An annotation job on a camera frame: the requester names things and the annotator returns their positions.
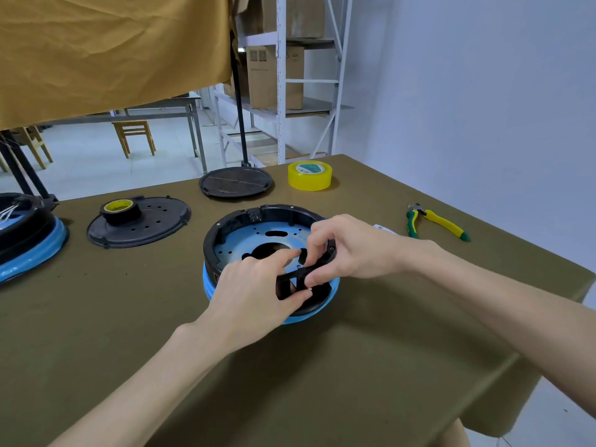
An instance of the forearm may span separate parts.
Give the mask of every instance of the forearm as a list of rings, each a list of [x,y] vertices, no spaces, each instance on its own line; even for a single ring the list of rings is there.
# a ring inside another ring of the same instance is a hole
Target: forearm
[[[596,416],[596,311],[429,248],[417,271]]]
[[[137,373],[51,446],[142,446],[225,356],[199,319],[179,327]]]

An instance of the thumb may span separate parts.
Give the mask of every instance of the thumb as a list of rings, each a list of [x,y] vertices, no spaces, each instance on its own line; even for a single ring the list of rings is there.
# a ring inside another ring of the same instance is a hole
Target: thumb
[[[337,271],[337,263],[333,260],[331,263],[323,265],[311,271],[304,278],[304,285],[307,287],[314,287],[315,285],[321,285],[325,282],[329,282],[339,276]]]
[[[312,290],[301,290],[297,291],[291,296],[288,296],[285,300],[281,301],[286,310],[287,316],[290,316],[295,310],[298,310],[304,301],[308,300],[312,296]]]

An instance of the black pole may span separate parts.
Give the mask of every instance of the black pole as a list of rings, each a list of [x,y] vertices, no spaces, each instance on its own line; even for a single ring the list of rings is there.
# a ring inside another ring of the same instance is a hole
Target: black pole
[[[234,52],[234,32],[229,32],[229,51],[232,64],[232,78],[234,79],[234,93],[236,95],[236,109],[238,110],[238,124],[240,125],[240,141],[242,142],[242,166],[250,167],[249,153],[246,150],[246,134],[244,133],[244,116],[242,114],[242,97],[240,95],[240,77],[238,76],[238,63]]]
[[[29,163],[29,160],[27,160],[27,157],[25,157],[25,154],[21,150],[19,143],[17,143],[14,140],[14,136],[10,133],[10,130],[3,130],[2,135],[4,136],[4,140],[6,141],[6,144],[8,145],[8,147],[10,148],[10,150],[12,151],[14,156],[17,157],[17,160],[19,160],[19,163],[21,164],[21,166],[23,167],[23,169],[29,176],[29,179],[31,179],[31,182],[33,182],[33,184],[35,185],[35,188],[37,188],[37,190],[39,191],[39,195],[43,199],[49,198],[48,190],[46,190],[45,187],[43,186],[43,183],[39,179],[33,166],[31,166],[31,163]]]
[[[6,161],[6,164],[10,168],[12,175],[14,176],[15,180],[17,180],[19,187],[21,187],[21,191],[25,194],[33,196],[34,192],[31,191],[31,187],[27,183],[27,180],[25,179],[23,172],[19,168],[19,164],[10,153],[10,149],[4,141],[4,136],[0,134],[0,154],[2,154],[2,156],[4,157],[4,161]]]

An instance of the white floor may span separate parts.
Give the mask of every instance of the white floor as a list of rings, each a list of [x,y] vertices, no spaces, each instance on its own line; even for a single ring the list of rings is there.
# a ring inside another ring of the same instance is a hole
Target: white floor
[[[199,112],[207,170],[222,167],[219,138],[215,126]],[[113,191],[147,187],[180,180],[198,179],[201,161],[192,152],[188,121],[185,118],[150,120],[149,127],[157,152],[151,155],[144,136],[129,138],[130,158],[126,159],[110,123],[55,126],[42,132],[54,163],[42,170],[28,149],[29,161],[50,193],[68,200]],[[239,165],[242,155],[230,146],[228,166]],[[11,174],[0,172],[0,192],[20,191]],[[496,439],[469,431],[473,447],[508,447]]]

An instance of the pliers handle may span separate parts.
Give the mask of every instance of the pliers handle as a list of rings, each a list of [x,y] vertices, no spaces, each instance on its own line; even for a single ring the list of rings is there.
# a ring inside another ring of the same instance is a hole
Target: pliers handle
[[[408,210],[406,213],[406,216],[408,217],[408,235],[410,237],[419,238],[418,232],[416,231],[416,225],[414,224],[418,219],[419,213],[429,221],[436,223],[439,226],[443,226],[449,232],[453,233],[457,238],[460,238],[463,241],[470,241],[470,236],[464,229],[460,228],[458,225],[455,225],[448,219],[440,217],[432,210],[422,209],[419,205],[410,207],[410,210]]]

